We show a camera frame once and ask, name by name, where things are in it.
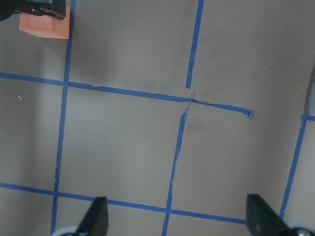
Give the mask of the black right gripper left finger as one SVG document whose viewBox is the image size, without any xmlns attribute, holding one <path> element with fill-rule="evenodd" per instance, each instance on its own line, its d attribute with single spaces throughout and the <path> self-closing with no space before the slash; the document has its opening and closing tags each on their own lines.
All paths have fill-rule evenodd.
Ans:
<svg viewBox="0 0 315 236">
<path fill-rule="evenodd" d="M 84 215 L 75 236 L 105 236 L 109 228 L 106 197 L 96 197 Z"/>
</svg>

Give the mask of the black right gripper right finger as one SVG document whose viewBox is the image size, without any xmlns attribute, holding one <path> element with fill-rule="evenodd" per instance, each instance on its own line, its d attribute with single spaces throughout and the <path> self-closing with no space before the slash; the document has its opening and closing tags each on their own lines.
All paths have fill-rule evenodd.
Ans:
<svg viewBox="0 0 315 236">
<path fill-rule="evenodd" d="M 313 236 L 305 227 L 290 227 L 258 194 L 246 199 L 246 226 L 252 236 Z"/>
</svg>

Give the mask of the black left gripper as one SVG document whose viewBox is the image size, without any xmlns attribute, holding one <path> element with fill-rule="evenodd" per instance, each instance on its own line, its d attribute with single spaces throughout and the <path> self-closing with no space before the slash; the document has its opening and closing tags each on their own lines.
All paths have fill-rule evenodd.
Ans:
<svg viewBox="0 0 315 236">
<path fill-rule="evenodd" d="M 13 14 L 26 13 L 33 16 L 49 16 L 59 20 L 66 17 L 65 0 L 0 0 L 0 20 Z"/>
</svg>

